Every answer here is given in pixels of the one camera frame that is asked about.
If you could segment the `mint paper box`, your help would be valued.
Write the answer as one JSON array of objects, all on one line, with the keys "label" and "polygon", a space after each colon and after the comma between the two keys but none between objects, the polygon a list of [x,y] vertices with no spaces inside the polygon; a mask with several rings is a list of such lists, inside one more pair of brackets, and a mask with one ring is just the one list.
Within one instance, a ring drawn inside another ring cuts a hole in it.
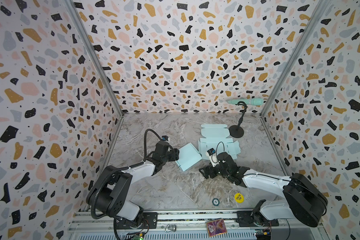
[{"label": "mint paper box", "polygon": [[179,159],[176,161],[176,163],[179,168],[185,172],[200,160],[202,160],[202,155],[192,143],[188,143],[179,149]]},{"label": "mint paper box", "polygon": [[198,145],[199,153],[204,160],[209,160],[207,151],[210,149],[218,150],[218,153],[225,150],[234,160],[241,153],[239,142],[233,140],[225,124],[202,124],[201,135]]}]

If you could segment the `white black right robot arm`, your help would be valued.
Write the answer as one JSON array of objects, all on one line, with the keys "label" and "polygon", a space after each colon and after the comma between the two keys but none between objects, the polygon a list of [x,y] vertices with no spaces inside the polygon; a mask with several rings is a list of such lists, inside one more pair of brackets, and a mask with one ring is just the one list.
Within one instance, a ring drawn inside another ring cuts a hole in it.
[{"label": "white black right robot arm", "polygon": [[302,174],[276,176],[239,167],[226,152],[212,155],[212,162],[199,171],[205,179],[221,176],[236,186],[280,197],[277,201],[260,200],[245,217],[238,218],[239,224],[263,227],[278,219],[296,219],[315,228],[327,212],[327,198]]}]

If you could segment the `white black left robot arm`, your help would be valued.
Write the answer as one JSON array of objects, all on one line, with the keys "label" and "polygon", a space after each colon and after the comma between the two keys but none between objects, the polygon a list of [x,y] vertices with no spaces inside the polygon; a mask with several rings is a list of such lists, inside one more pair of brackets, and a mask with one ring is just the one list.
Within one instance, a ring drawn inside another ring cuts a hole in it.
[{"label": "white black left robot arm", "polygon": [[167,141],[159,141],[155,150],[140,163],[123,168],[107,166],[86,199],[92,218],[110,217],[140,225],[144,209],[127,200],[131,184],[157,174],[167,162],[178,161],[179,156],[179,149]]}]

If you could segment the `flat mint paper box blank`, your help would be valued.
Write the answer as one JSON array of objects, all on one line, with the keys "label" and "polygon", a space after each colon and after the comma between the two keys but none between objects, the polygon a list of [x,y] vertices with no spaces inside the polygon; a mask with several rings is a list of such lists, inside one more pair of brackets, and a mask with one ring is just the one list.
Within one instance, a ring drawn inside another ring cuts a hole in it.
[{"label": "flat mint paper box blank", "polygon": [[204,160],[209,160],[207,151],[210,149],[218,150],[218,153],[225,150],[234,160],[241,153],[239,142],[233,140],[225,124],[202,124],[201,135],[198,145],[199,153]]}]

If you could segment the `yellow round sticker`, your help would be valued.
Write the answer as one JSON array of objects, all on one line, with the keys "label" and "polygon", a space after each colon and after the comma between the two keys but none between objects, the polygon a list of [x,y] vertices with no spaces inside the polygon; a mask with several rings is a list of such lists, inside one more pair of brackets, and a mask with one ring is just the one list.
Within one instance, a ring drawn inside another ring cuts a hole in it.
[{"label": "yellow round sticker", "polygon": [[244,202],[244,196],[241,193],[235,194],[235,201],[237,203],[243,203]]}]

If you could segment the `black microphone stand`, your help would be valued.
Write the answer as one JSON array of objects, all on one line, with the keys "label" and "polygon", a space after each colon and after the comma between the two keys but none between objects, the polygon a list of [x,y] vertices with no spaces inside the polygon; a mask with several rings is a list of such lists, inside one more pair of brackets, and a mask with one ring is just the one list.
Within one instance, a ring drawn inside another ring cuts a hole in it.
[{"label": "black microphone stand", "polygon": [[238,138],[241,138],[241,137],[244,136],[244,129],[241,127],[241,124],[242,124],[242,122],[244,120],[244,116],[245,116],[245,113],[247,112],[248,106],[243,101],[238,102],[237,105],[244,107],[244,110],[242,112],[241,117],[239,118],[238,124],[230,126],[229,127],[229,132],[230,132],[231,137],[238,139]]}]

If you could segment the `purple snack packet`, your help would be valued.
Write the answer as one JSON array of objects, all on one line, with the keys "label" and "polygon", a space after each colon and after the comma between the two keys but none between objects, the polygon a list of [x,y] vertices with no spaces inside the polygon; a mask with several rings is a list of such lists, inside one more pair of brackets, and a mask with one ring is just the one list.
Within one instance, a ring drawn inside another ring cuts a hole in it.
[{"label": "purple snack packet", "polygon": [[206,222],[206,227],[210,238],[227,233],[227,228],[223,219],[208,221]]}]

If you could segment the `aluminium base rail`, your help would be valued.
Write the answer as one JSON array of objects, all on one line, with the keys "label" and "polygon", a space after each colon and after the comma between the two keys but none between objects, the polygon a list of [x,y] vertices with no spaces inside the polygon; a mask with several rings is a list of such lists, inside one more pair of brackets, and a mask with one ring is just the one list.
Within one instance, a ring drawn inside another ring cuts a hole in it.
[{"label": "aluminium base rail", "polygon": [[[237,222],[251,209],[152,210],[144,213],[140,227],[104,217],[92,219],[89,212],[77,212],[68,228],[67,240],[327,240],[324,226],[303,225],[298,220],[278,219],[259,227]],[[206,222],[223,219],[227,233],[209,237]]]}]

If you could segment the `aluminium left corner post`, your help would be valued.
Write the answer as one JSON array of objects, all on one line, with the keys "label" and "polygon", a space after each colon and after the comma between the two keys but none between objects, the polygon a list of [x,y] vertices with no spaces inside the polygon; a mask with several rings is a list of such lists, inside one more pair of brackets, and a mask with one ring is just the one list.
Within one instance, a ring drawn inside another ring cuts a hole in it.
[{"label": "aluminium left corner post", "polygon": [[83,25],[83,23],[80,19],[80,15],[75,8],[74,2],[70,1],[70,0],[64,0],[63,3],[68,11],[68,14],[69,14],[75,28],[78,31],[78,34],[79,34],[81,40],[83,41],[84,47],[85,47],[89,57],[91,58],[94,68],[100,75],[100,79],[107,91],[107,94],[109,95],[109,97],[112,101],[112,104],[115,108],[115,112],[117,113],[117,116],[122,118],[124,114],[120,108],[120,105],[119,105],[117,98],[112,90],[112,87],[107,79],[107,76],[106,76],[105,71],[99,61],[99,58],[97,57],[97,55],[95,53],[95,49],[89,39],[89,36],[85,29],[85,26]]}]

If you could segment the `aluminium corner post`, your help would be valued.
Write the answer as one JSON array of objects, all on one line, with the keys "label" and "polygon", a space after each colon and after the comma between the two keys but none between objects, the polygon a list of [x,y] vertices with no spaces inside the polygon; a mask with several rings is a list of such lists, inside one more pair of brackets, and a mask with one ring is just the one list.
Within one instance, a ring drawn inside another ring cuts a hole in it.
[{"label": "aluminium corner post", "polygon": [[311,19],[309,20],[309,22],[305,28],[305,31],[301,35],[299,42],[297,43],[295,49],[293,50],[289,60],[286,63],[284,70],[282,71],[281,76],[279,77],[276,84],[274,85],[272,92],[271,92],[270,96],[268,97],[263,110],[260,113],[261,118],[264,118],[266,116],[268,110],[271,108],[273,101],[276,99],[278,92],[281,90],[285,80],[288,77],[290,70],[292,69],[292,67],[295,64],[295,61],[299,58],[300,54],[302,53],[302,51],[305,47],[305,44],[310,39],[316,25],[318,24],[320,18],[325,13],[325,11],[328,8],[328,6],[330,5],[330,3],[331,3],[330,0],[318,1],[318,5],[316,6],[315,10],[313,11],[313,15],[312,15]]},{"label": "aluminium corner post", "polygon": [[91,58],[94,68],[100,75],[100,79],[107,91],[107,94],[109,95],[109,97],[112,101],[112,104],[115,108],[115,112],[117,113],[117,116],[122,118],[124,114],[120,108],[120,105],[119,105],[117,98],[112,90],[112,87],[107,79],[107,76],[106,76],[105,71],[99,61],[99,58],[97,57],[97,55],[95,53],[95,49],[89,39],[89,36],[85,29],[85,26],[83,25],[83,23],[80,19],[80,15],[75,8],[74,2],[70,1],[70,0],[64,0],[63,3],[68,11],[68,14],[69,14],[75,28],[78,31],[78,34],[79,34],[81,40],[83,41],[84,47],[85,47],[89,57]]}]

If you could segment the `aluminium right corner post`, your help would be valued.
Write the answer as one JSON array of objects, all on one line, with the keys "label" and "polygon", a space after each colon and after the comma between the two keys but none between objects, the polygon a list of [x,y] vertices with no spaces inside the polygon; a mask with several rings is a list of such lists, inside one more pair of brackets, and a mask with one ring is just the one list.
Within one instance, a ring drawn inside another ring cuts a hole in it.
[{"label": "aluminium right corner post", "polygon": [[264,118],[266,116],[268,110],[271,108],[273,101],[276,99],[278,92],[281,90],[285,80],[288,77],[290,70],[292,69],[292,67],[295,64],[295,61],[299,58],[300,54],[302,53],[302,51],[305,47],[305,44],[310,39],[316,25],[318,24],[320,18],[325,13],[325,11],[328,8],[328,6],[330,5],[330,3],[331,3],[330,0],[318,1],[318,5],[316,6],[315,10],[313,11],[313,15],[312,15],[311,19],[309,20],[309,22],[305,28],[305,31],[301,35],[299,42],[297,43],[295,49],[293,50],[289,60],[286,63],[284,70],[282,71],[281,76],[279,77],[276,84],[274,85],[272,92],[271,92],[270,96],[268,97],[263,110],[260,113],[261,118]]}]

